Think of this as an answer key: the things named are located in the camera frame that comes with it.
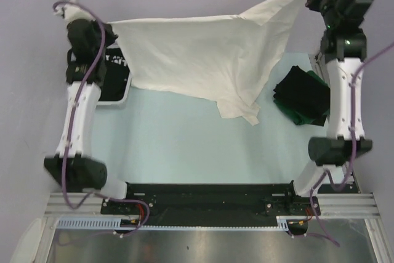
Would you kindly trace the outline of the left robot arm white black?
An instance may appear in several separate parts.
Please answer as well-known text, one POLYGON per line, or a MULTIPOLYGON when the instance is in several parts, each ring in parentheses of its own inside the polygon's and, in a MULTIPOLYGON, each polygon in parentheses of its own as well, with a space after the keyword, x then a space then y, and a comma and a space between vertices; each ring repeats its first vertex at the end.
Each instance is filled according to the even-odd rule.
POLYGON ((64 194, 94 191, 115 198, 122 213, 132 212, 136 199, 127 184, 112 176, 106 165, 92 156, 92 131, 96 107, 119 104, 126 97, 129 70, 116 59, 121 51, 110 24, 78 6, 59 10, 66 22, 71 44, 67 52, 67 110, 62 136, 44 168, 61 186, 64 194))

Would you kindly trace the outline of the white plastic laundry basket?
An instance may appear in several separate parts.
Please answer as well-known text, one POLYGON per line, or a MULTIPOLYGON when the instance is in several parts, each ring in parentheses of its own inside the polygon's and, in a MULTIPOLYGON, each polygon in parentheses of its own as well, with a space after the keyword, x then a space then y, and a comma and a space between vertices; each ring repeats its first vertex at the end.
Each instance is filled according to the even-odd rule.
POLYGON ((122 108, 129 94, 131 80, 131 73, 124 70, 111 70, 107 73, 97 106, 99 108, 122 108))

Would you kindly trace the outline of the white floral print t-shirt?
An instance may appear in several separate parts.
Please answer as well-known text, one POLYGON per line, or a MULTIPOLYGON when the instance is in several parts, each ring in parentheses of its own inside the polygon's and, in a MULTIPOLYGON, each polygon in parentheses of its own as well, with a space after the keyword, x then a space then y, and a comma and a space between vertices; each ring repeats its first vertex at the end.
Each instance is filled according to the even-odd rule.
POLYGON ((217 104, 221 117, 256 125, 256 99, 282 58, 306 0, 266 0, 238 15, 112 23, 139 89, 217 104))

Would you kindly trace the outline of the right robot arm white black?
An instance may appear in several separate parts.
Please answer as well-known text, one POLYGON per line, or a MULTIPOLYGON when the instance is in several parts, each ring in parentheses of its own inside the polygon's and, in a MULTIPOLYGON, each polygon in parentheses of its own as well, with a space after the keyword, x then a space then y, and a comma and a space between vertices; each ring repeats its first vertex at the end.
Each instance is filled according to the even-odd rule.
POLYGON ((354 161, 372 149, 361 119, 361 87, 367 58, 367 38, 361 29, 364 16, 374 0, 307 0, 305 6, 321 14, 325 31, 316 62, 330 88, 328 131, 308 143, 310 162, 292 181, 294 192, 284 199, 290 214, 306 207, 305 197, 315 196, 335 168, 346 168, 343 190, 354 161))

